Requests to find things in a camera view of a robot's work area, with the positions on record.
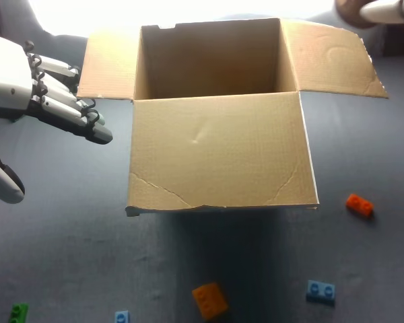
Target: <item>light blue lego brick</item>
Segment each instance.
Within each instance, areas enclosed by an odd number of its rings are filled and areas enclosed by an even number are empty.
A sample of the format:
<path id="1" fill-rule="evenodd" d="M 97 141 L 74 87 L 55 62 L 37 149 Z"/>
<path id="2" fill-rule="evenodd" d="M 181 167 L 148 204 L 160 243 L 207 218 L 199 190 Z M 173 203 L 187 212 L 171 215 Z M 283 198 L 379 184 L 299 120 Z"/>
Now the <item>light blue lego brick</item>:
<path id="1" fill-rule="evenodd" d="M 129 311 L 115 312 L 114 323 L 130 323 Z"/>
<path id="2" fill-rule="evenodd" d="M 308 281 L 307 301 L 315 301 L 326 305 L 335 305 L 335 285 L 320 281 Z"/>

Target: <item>green lego brick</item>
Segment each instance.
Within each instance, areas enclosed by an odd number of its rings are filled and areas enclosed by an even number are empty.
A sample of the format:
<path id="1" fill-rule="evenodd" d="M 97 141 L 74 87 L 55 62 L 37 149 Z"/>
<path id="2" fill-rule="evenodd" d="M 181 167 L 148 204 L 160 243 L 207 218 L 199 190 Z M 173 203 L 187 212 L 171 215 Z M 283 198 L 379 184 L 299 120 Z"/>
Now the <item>green lego brick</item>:
<path id="1" fill-rule="evenodd" d="M 9 323 L 26 323 L 28 312 L 28 304 L 19 303 L 12 306 L 11 317 Z"/>

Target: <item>brown round object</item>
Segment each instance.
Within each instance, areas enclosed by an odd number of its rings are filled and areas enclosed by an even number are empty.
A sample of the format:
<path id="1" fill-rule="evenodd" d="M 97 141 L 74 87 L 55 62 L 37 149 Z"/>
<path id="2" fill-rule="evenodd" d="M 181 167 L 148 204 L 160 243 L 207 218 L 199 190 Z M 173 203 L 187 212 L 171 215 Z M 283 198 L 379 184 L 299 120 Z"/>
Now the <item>brown round object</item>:
<path id="1" fill-rule="evenodd" d="M 349 25 L 356 28 L 370 28 L 376 24 L 365 20 L 360 15 L 363 6 L 373 2 L 374 0 L 335 0 L 335 7 L 341 18 Z"/>

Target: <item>toy building block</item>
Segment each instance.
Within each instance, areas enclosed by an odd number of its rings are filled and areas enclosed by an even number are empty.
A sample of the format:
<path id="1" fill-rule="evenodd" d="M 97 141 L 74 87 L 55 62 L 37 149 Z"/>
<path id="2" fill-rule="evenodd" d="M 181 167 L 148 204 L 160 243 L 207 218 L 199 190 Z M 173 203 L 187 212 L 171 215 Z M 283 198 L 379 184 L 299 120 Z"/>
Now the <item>toy building block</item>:
<path id="1" fill-rule="evenodd" d="M 335 306 L 335 286 L 320 281 L 308 281 L 307 301 Z"/>
<path id="2" fill-rule="evenodd" d="M 129 311 L 115 312 L 114 323 L 130 323 Z"/>
<path id="3" fill-rule="evenodd" d="M 25 323 L 28 312 L 28 304 L 20 303 L 12 306 L 9 323 Z"/>
<path id="4" fill-rule="evenodd" d="M 363 199 L 362 197 L 359 197 L 356 194 L 350 194 L 345 205 L 366 218 L 371 217 L 373 210 L 372 203 L 370 203 L 366 199 Z"/>
<path id="5" fill-rule="evenodd" d="M 229 308 L 217 283 L 200 286 L 192 294 L 205 320 L 210 320 Z"/>

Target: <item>bright light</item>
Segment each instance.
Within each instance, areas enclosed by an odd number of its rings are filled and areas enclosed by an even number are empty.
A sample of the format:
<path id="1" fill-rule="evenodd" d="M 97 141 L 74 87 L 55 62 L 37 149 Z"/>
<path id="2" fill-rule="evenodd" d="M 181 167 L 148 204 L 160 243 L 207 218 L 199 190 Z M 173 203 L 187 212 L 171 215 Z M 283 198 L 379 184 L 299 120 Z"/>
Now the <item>bright light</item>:
<path id="1" fill-rule="evenodd" d="M 307 19 L 330 11 L 333 0 L 30 0 L 39 24 L 53 35 L 88 37 L 102 28 L 171 25 L 246 17 Z"/>

